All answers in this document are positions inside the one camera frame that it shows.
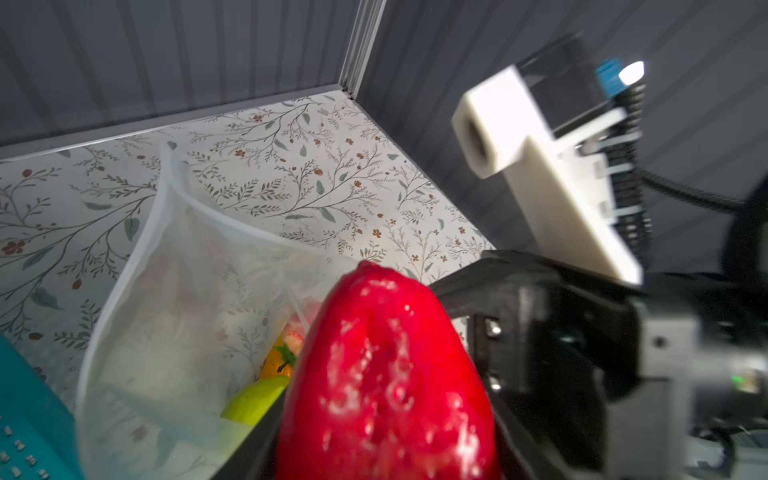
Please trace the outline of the clear zip top bag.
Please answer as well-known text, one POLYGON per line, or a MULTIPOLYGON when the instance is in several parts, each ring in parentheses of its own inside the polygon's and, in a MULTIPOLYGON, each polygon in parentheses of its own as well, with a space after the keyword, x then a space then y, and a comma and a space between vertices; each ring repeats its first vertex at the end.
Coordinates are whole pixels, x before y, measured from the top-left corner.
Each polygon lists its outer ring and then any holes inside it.
POLYGON ((169 146, 151 211, 81 369, 88 479, 208 479, 249 435, 222 411, 290 319, 355 267, 223 212, 169 146))

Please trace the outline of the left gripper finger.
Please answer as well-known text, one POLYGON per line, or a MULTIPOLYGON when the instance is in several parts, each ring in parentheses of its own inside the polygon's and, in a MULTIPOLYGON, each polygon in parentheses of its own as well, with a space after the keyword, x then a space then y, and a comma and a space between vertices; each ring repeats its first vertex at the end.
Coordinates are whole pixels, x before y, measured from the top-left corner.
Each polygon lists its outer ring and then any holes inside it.
POLYGON ((277 444, 284 412, 284 391, 212 480, 276 479, 277 444))

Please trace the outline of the pale red toy strawberry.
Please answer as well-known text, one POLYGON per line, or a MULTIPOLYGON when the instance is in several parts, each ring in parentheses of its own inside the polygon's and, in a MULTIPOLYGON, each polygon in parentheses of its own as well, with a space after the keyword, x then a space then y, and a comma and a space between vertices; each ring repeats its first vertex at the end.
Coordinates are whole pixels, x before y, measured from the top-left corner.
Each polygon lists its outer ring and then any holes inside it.
POLYGON ((371 262, 315 319, 287 393, 280 479, 497 479, 492 408, 433 292, 371 262))

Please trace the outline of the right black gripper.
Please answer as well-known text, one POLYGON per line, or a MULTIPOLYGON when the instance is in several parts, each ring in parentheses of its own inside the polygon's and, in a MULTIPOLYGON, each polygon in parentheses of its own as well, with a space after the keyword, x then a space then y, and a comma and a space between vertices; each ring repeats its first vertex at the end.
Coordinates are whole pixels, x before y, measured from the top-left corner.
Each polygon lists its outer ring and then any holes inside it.
POLYGON ((505 479, 763 479, 767 298, 490 251, 436 282, 465 322, 505 479))

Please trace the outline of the green toy pear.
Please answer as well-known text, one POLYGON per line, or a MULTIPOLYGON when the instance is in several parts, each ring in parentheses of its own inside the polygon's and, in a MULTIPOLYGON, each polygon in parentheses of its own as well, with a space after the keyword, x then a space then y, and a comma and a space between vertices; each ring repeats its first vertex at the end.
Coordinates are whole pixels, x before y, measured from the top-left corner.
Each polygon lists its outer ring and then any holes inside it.
POLYGON ((289 385, 290 378, 259 379, 243 388, 224 408, 221 417, 246 426, 257 425, 289 385))

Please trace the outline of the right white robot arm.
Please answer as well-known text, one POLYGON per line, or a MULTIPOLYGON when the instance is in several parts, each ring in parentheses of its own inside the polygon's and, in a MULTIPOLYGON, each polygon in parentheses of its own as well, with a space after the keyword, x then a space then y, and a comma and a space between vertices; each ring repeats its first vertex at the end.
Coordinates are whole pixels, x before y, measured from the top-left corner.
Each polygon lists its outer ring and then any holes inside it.
POLYGON ((720 273, 630 286, 504 250, 433 285, 467 325, 505 479, 767 475, 767 188, 640 176, 733 216, 720 273))

